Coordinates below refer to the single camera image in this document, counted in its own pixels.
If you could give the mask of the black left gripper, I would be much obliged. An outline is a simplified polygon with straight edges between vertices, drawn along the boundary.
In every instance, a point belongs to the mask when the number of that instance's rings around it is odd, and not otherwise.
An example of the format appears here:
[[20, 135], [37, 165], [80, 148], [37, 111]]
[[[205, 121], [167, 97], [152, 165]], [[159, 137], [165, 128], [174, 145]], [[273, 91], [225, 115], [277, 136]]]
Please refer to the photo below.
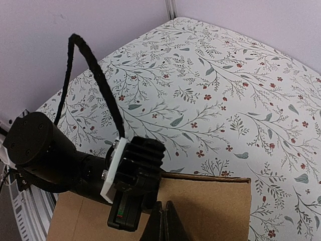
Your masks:
[[105, 159], [77, 151], [77, 165], [80, 169], [80, 179], [72, 188], [72, 192], [82, 197], [110, 205], [101, 195], [103, 186], [102, 173], [107, 170]]

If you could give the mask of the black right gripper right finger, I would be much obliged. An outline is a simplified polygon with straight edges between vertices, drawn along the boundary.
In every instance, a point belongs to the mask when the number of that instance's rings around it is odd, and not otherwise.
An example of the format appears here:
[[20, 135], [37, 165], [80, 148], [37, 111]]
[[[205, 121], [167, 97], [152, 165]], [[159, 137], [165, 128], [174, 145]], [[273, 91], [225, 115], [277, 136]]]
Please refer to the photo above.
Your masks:
[[189, 237], [172, 201], [166, 203], [164, 211], [164, 237], [168, 241], [188, 241]]

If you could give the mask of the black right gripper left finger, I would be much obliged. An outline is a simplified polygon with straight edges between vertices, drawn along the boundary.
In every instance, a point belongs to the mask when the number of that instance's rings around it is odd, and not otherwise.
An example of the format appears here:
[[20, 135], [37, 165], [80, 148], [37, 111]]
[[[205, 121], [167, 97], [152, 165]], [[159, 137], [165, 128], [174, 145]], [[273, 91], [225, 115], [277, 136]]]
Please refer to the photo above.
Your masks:
[[163, 241], [164, 211], [161, 201], [157, 201], [150, 213], [148, 222], [141, 236], [141, 241]]

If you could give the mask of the brown cardboard box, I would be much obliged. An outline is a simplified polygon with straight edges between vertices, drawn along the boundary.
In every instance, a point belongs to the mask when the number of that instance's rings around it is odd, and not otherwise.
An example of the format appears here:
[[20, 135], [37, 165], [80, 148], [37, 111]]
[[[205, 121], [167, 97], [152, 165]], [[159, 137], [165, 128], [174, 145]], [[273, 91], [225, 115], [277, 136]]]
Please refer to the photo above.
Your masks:
[[[251, 180], [164, 173], [158, 201], [171, 201], [189, 240], [247, 240]], [[110, 206], [72, 192], [58, 197], [47, 240], [139, 240], [150, 226], [142, 214], [134, 232], [107, 225]]]

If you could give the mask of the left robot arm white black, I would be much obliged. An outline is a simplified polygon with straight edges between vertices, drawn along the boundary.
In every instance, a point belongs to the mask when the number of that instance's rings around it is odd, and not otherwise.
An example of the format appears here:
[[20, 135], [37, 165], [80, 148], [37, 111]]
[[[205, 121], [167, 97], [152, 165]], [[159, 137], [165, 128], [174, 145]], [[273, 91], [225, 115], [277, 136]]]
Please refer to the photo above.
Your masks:
[[104, 158], [78, 151], [42, 112], [17, 117], [4, 147], [18, 173], [30, 184], [51, 193], [71, 191], [107, 204], [100, 194]]

